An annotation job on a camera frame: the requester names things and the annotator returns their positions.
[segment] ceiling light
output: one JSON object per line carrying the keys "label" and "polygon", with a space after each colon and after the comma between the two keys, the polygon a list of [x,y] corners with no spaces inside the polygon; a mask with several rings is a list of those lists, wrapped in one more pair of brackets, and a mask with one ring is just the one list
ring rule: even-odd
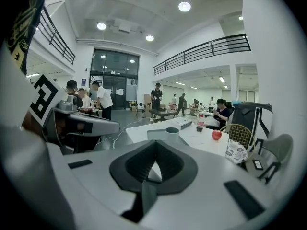
{"label": "ceiling light", "polygon": [[27,76],[27,78],[35,77],[35,76],[38,76],[38,75],[39,75],[39,73],[35,73],[35,74],[32,74],[32,75]]}
{"label": "ceiling light", "polygon": [[151,41],[154,40],[154,36],[147,35],[147,36],[146,36],[146,40],[149,41],[149,42],[151,42]]}
{"label": "ceiling light", "polygon": [[225,82],[225,80],[223,79],[223,77],[219,77],[219,79],[221,80],[221,82]]}
{"label": "ceiling light", "polygon": [[104,24],[104,23],[98,23],[98,24],[97,24],[97,28],[98,28],[99,30],[105,30],[105,29],[106,29],[106,24]]}
{"label": "ceiling light", "polygon": [[178,5],[178,8],[182,11],[182,12],[188,12],[191,9],[191,5],[188,2],[181,2]]}

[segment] doorway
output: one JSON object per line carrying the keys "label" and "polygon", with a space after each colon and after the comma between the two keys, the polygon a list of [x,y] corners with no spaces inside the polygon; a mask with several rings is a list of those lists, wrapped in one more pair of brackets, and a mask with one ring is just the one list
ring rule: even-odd
{"label": "doorway", "polygon": [[126,78],[117,76],[104,76],[103,87],[110,91],[113,102],[112,110],[126,108]]}

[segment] woman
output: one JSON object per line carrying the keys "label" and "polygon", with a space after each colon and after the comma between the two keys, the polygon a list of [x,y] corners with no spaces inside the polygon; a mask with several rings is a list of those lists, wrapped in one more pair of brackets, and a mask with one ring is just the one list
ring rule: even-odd
{"label": "woman", "polygon": [[205,125],[206,128],[210,129],[221,129],[225,126],[226,122],[229,120],[230,111],[225,106],[223,99],[218,99],[216,102],[217,110],[213,111],[214,116],[205,118]]}

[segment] floor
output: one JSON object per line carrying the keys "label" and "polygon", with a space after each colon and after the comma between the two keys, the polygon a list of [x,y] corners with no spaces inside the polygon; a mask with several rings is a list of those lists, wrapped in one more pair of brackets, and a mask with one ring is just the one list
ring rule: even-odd
{"label": "floor", "polygon": [[[96,145],[96,147],[94,148],[94,151],[112,149],[113,140],[108,137],[112,137],[115,140],[119,136],[119,134],[122,132],[123,128],[125,128],[127,125],[128,125],[127,128],[131,128],[131,127],[137,127],[137,126],[150,124],[150,113],[149,112],[146,112],[145,118],[142,118],[142,114],[141,112],[139,112],[139,118],[137,118],[136,112],[132,112],[130,110],[112,110],[111,117],[113,121],[120,123],[120,131],[112,135],[102,136],[101,137],[102,142]],[[189,114],[187,114],[185,117],[193,121],[196,121],[195,116],[190,116]],[[165,118],[171,119],[173,118],[173,116],[167,116]],[[119,147],[129,145],[129,144],[132,144],[131,139],[128,137],[126,132],[122,132],[115,143],[115,148],[119,148]]]}

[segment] metal railing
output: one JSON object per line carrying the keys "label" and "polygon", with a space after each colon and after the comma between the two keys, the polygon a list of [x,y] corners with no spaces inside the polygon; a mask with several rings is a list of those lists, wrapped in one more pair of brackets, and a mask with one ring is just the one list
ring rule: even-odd
{"label": "metal railing", "polygon": [[62,57],[66,58],[73,65],[76,56],[59,34],[45,7],[42,9],[40,23],[37,28],[49,41],[49,45],[53,45],[55,49],[60,52]]}
{"label": "metal railing", "polygon": [[212,56],[250,51],[246,34],[218,38],[189,48],[153,67],[154,75],[172,68]]}

